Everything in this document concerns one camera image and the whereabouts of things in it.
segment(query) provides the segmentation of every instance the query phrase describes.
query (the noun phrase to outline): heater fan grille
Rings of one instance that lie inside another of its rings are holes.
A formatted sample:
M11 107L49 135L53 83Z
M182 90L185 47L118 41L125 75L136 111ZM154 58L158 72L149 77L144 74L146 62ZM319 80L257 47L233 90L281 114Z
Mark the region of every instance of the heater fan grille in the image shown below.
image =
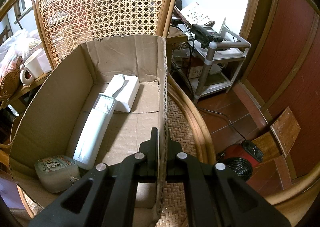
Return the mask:
M252 175L251 163L243 158L228 158L223 161L232 171L240 176L244 181L247 181Z

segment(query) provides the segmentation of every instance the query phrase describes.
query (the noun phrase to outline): wooden table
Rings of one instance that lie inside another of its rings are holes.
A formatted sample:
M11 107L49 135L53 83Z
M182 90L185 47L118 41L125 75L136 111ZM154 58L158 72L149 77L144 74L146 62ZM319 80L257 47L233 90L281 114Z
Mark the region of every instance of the wooden table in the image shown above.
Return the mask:
M172 59L172 50L173 50L173 45L177 43L183 43L188 41L188 36L183 33L181 30L175 28L175 27L170 27L169 29L169 34L167 37L167 66L168 66L168 72L170 73L170 68L171 68L171 59Z
M27 104L23 100L22 96L30 92L37 86L42 85L50 73L51 72L44 73L29 86L20 85L14 93L14 95L12 95L9 99L1 103L0 109L4 109L8 105L11 105L17 111L17 113L22 114L27 108Z

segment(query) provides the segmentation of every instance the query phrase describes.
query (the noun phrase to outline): black power cord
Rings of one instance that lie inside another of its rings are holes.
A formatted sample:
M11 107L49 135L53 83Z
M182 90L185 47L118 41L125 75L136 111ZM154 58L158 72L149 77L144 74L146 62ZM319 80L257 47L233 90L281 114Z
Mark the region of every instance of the black power cord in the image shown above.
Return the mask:
M172 25L172 24L171 24L170 27L175 27L175 28L177 28L178 30L180 30L182 33L184 33L183 30L182 30L181 28L179 28L178 26L176 26L176 25Z
M187 25L187 24L185 24L185 25L186 25L186 27L187 27L187 29L188 29L188 32L190 33L190 36L192 37L192 40L193 40L192 49L190 49L190 44L188 44L188 45L189 45L189 51L190 51L189 64L188 64L188 67L178 67L178 68L172 69L171 71L172 71L172 72L175 72L175 71L177 71L178 69L188 69L187 79L188 79L188 83L189 83L190 90L191 90L191 98L190 98L190 99L191 99L191 101L193 102L193 104L196 106L196 108L199 109L199 110L202 110L202 111L204 111L204 112L207 112L207 114L212 114L212 113L214 113L214 114L220 114L220 115L222 115L222 116L225 116L225 117L227 118L227 120L229 121L229 125L230 125L244 140L246 140L246 137L243 136L243 135L236 129L236 127L233 125L233 123L230 121L229 117L228 117L226 114L201 108L201 107L199 107L197 104L194 103L194 100L193 100L194 92L193 92L192 84L191 84L191 82L190 82L190 80L189 80L189 73L190 73L190 70L191 70L191 59L192 59L193 50L194 50L194 46L195 46L195 39L194 39L193 36L191 35L191 31L190 31L188 25Z

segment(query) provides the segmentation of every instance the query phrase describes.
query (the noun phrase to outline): metal pole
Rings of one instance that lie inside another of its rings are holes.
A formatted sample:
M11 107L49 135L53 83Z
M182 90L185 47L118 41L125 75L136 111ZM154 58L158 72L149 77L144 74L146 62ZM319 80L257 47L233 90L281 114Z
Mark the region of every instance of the metal pole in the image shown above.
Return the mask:
M203 69L201 72L201 75L199 77L199 83L197 85L197 89L194 95L194 103L197 104L197 102L199 101L199 98L202 94L203 91L203 87L205 84L205 81L207 80L211 65L212 65L212 60L213 60L213 56L214 53L216 52L217 49L217 43L216 42L210 42L209 47L208 47L208 52L207 52L207 56L205 57L204 60L204 65L203 65Z

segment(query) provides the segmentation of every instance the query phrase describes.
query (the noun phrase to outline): cartoon sticker label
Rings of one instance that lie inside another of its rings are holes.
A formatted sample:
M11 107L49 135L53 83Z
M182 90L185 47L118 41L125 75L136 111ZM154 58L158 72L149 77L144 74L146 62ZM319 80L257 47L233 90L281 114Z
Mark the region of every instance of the cartoon sticker label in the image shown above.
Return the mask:
M37 166L42 172L50 173L74 165L75 163L76 162L72 158L68 158L66 156L54 156L39 159Z

